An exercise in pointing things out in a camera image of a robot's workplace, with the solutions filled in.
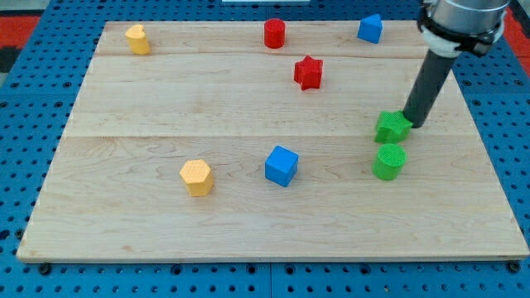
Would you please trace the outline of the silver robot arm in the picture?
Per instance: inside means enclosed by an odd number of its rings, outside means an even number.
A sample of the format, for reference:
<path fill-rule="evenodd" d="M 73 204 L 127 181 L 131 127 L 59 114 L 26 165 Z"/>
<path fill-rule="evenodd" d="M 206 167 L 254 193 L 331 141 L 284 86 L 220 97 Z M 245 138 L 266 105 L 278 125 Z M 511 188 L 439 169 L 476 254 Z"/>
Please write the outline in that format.
<path fill-rule="evenodd" d="M 486 55 L 504 33 L 509 0 L 423 0 L 417 26 L 431 52 Z"/>

